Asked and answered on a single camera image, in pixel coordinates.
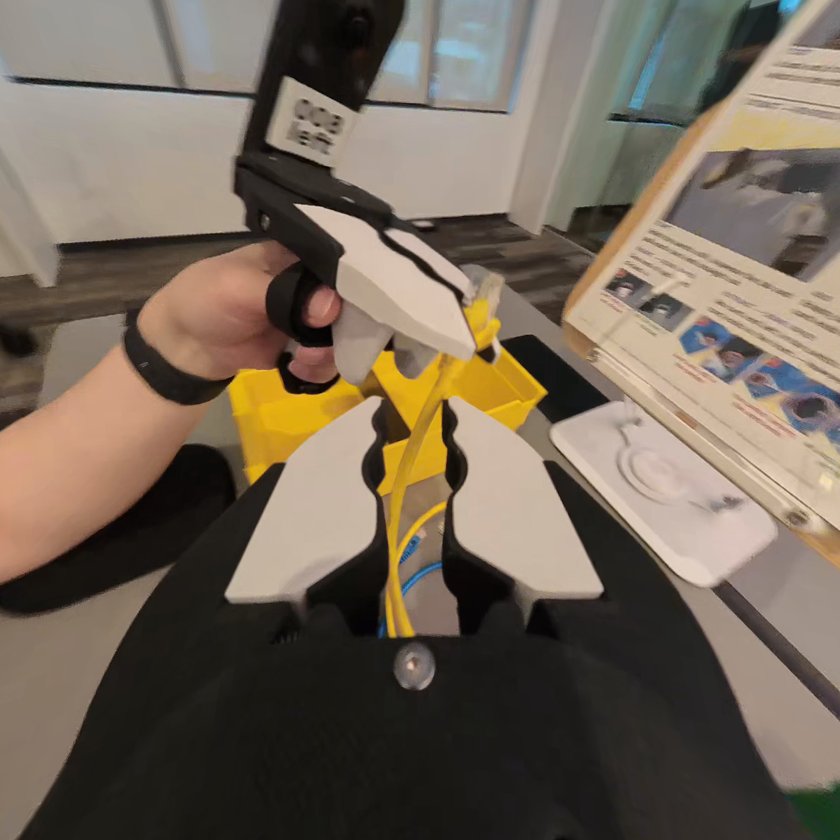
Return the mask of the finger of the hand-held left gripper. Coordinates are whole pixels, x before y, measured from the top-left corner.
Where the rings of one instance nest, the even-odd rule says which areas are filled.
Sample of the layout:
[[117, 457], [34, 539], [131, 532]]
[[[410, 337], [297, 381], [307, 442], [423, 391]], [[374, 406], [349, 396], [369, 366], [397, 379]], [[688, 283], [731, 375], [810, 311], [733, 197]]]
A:
[[296, 209], [342, 248], [335, 288], [342, 311], [332, 326], [334, 360], [340, 376], [361, 385], [393, 340], [402, 353], [401, 372], [417, 378], [439, 354], [470, 361], [476, 339], [466, 317], [472, 299], [429, 279], [407, 259], [384, 246], [384, 232], [361, 218], [324, 206]]
[[385, 227], [384, 246], [407, 259], [429, 279], [453, 291], [457, 299], [473, 298], [473, 284], [467, 274], [412, 230]]

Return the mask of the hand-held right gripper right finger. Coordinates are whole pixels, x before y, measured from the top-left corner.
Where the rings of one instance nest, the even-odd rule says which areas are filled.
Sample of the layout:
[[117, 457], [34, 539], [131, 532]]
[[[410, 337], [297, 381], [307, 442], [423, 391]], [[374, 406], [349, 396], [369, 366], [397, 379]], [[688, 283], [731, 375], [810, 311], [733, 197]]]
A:
[[453, 396], [451, 455], [465, 459], [451, 502], [455, 546], [509, 578], [518, 602], [594, 600], [604, 586], [545, 461], [518, 433]]

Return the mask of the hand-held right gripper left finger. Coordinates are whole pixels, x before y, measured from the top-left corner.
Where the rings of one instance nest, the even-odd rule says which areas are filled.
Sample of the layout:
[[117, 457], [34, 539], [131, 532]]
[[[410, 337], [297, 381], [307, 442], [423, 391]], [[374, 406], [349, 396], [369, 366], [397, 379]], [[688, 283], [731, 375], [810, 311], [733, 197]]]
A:
[[227, 584], [228, 603], [378, 601], [387, 579], [384, 435], [384, 402], [372, 396], [289, 457]]

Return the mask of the yellow plastic bin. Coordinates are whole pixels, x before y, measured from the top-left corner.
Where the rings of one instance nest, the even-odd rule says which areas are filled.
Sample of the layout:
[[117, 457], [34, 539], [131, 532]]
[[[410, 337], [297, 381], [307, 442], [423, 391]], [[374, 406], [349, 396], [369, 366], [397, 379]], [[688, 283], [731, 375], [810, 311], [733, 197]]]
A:
[[[392, 490], [406, 441], [437, 375], [435, 360], [416, 379], [405, 378], [397, 370], [391, 351], [381, 353], [362, 387], [340, 380], [320, 395], [288, 393], [276, 371], [241, 372], [227, 393], [248, 482], [254, 484], [268, 467], [287, 462], [312, 435], [360, 405], [367, 396], [380, 396], [388, 403], [388, 432], [383, 447], [385, 477], [379, 486], [380, 494], [386, 496]], [[508, 350], [502, 349], [493, 364], [479, 357], [468, 362], [454, 395], [518, 431], [547, 391]]]

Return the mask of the green plastic bin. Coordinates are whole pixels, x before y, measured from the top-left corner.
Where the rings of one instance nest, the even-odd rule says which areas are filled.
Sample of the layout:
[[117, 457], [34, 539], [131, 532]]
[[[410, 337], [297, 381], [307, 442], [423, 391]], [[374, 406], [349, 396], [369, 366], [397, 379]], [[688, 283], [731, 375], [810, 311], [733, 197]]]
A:
[[786, 799], [815, 839], [839, 839], [839, 781], [788, 791]]

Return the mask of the person's left forearm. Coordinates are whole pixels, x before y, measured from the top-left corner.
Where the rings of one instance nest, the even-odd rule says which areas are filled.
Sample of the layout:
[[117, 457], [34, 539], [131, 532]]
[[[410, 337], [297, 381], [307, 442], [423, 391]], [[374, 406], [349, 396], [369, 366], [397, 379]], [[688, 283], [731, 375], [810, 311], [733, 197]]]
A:
[[1, 582], [46, 566], [129, 510], [207, 412], [154, 392], [112, 348], [1, 435]]

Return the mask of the person's left hand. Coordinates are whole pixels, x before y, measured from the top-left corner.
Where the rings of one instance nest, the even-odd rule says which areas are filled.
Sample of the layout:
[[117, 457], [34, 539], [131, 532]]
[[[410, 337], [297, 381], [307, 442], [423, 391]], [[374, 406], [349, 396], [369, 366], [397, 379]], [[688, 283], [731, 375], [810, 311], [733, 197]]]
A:
[[267, 316], [271, 281], [297, 262], [273, 241], [203, 259], [145, 303], [140, 335], [176, 369], [205, 380], [271, 370], [281, 354], [291, 352], [291, 373], [325, 383], [337, 374], [333, 350], [291, 342]]

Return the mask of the white flat tray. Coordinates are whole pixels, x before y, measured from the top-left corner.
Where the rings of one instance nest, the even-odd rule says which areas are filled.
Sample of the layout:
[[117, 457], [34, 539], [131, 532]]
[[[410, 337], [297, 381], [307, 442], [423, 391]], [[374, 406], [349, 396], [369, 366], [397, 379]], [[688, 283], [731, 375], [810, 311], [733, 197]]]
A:
[[769, 513], [631, 401], [555, 423], [549, 439], [689, 584], [716, 587], [778, 537]]

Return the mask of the glass window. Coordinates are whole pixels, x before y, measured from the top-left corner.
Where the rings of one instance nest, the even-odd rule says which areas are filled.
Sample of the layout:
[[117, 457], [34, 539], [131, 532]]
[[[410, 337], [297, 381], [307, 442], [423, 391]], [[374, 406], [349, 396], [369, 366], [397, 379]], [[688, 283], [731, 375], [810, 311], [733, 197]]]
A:
[[[251, 95], [275, 1], [163, 1], [176, 79], [189, 90]], [[369, 101], [509, 110], [533, 2], [410, 1]]]

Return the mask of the black flat mat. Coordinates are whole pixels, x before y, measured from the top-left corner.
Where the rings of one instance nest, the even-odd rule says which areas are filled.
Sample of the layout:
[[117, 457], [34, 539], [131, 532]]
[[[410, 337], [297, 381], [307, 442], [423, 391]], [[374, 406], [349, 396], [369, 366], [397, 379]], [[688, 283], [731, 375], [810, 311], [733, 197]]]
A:
[[545, 389], [546, 395], [537, 408], [551, 424], [609, 403], [604, 394], [535, 335], [505, 339], [501, 346]]

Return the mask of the black wristband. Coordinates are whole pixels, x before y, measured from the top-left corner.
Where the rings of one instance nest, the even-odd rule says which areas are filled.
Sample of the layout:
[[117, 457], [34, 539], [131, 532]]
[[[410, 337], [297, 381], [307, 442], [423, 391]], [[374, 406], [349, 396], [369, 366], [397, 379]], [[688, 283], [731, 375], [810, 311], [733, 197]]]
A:
[[137, 321], [140, 309], [130, 309], [124, 317], [122, 348], [128, 363], [154, 394], [178, 406], [210, 403], [227, 390], [234, 380], [208, 380], [176, 368], [141, 335]]

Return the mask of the instruction sheet on board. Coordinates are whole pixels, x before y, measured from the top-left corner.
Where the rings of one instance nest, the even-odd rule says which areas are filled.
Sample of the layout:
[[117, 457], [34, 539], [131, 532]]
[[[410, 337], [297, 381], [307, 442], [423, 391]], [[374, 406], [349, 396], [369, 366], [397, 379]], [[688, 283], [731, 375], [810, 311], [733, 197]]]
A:
[[686, 413], [665, 398], [643, 376], [619, 362], [614, 353], [606, 350], [606, 339], [591, 339], [577, 329], [572, 312], [581, 306], [585, 294], [595, 287], [632, 240], [640, 238], [643, 228], [653, 219], [653, 207], [675, 186], [678, 169], [693, 151], [710, 138], [713, 129], [722, 125], [723, 113], [731, 106], [732, 99], [704, 113], [683, 135], [666, 162], [647, 184], [641, 196], [615, 228], [606, 245], [594, 258], [583, 278], [577, 282], [563, 309], [563, 335], [568, 348], [594, 367], [621, 393], [663, 424], [699, 457], [721, 472], [739, 489], [766, 510], [777, 522], [783, 524], [811, 550], [826, 561], [839, 566], [839, 532], [819, 518], [813, 509], [794, 499], [782, 485], [767, 477], [755, 465], [737, 454], [736, 450], [719, 436], [702, 426], [694, 414]]

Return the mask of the printed instruction poster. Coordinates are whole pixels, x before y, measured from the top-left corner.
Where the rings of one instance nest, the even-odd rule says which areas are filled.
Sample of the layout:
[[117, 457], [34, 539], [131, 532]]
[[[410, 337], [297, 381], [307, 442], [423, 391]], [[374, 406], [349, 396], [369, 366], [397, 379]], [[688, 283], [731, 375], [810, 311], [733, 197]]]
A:
[[808, 2], [563, 317], [643, 404], [838, 529], [838, 2]]

